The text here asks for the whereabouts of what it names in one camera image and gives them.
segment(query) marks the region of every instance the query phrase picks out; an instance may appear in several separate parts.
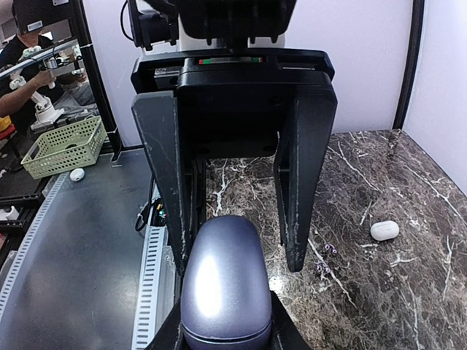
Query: white oval object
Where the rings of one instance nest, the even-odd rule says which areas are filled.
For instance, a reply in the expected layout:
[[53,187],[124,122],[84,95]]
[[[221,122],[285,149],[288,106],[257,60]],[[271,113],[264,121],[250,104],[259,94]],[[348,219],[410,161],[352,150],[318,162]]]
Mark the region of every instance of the white oval object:
[[377,241],[386,241],[399,236],[399,225],[394,221],[378,222],[371,226],[370,232]]
[[74,170],[70,173],[70,179],[71,179],[73,182],[81,181],[83,177],[85,177],[85,171],[82,170],[81,168],[74,169]]

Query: green plastic basket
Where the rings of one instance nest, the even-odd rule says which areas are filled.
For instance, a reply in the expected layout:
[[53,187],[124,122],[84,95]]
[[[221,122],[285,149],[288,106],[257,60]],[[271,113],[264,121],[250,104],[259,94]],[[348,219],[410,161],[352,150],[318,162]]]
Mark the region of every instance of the green plastic basket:
[[43,133],[21,164],[33,179],[96,164],[106,138],[100,117]]

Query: person's hand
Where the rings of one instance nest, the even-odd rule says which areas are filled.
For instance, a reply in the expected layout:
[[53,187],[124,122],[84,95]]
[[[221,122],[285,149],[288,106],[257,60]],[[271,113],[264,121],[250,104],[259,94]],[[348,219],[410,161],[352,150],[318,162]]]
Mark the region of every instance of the person's hand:
[[52,77],[49,71],[40,71],[31,81],[36,85],[36,88],[39,89],[52,84],[55,81],[55,77]]
[[86,73],[78,74],[77,75],[77,82],[85,82],[88,79],[88,75]]

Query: perforated metal strip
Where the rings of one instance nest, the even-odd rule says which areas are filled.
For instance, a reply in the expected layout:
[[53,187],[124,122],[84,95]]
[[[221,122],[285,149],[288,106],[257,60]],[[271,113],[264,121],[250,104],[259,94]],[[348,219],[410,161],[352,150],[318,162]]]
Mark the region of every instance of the perforated metal strip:
[[[149,217],[153,217],[153,209],[151,209]],[[146,227],[141,271],[139,274],[138,304],[136,306],[133,341],[131,344],[132,350],[146,349],[155,335],[158,287],[165,229],[165,227]]]
[[52,186],[52,189],[49,191],[49,194],[42,203],[39,211],[37,212],[32,225],[30,226],[26,236],[23,239],[23,243],[16,254],[15,260],[13,260],[13,264],[9,270],[7,279],[4,282],[3,287],[1,288],[0,292],[0,322],[1,318],[3,317],[4,309],[7,305],[9,294],[12,291],[13,285],[15,284],[16,278],[20,272],[21,266],[23,265],[23,261],[28,253],[29,248],[31,247],[34,237],[36,236],[37,230],[42,223],[42,220],[45,218],[46,213],[48,212],[50,205],[52,204],[53,200],[55,199],[58,191],[60,190],[62,184],[65,182],[66,178],[68,177],[69,173],[61,174],[55,184]]

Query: marble tabletop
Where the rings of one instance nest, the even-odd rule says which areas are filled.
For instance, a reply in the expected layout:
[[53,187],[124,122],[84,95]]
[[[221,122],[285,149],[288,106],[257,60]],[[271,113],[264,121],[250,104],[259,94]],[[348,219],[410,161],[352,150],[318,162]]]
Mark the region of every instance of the marble tabletop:
[[[269,285],[312,349],[467,349],[467,200],[413,140],[331,137],[300,273],[279,244],[273,160],[213,161],[208,212],[255,224]],[[385,220],[401,234],[379,243],[370,227]],[[332,273],[316,273],[322,258]]]

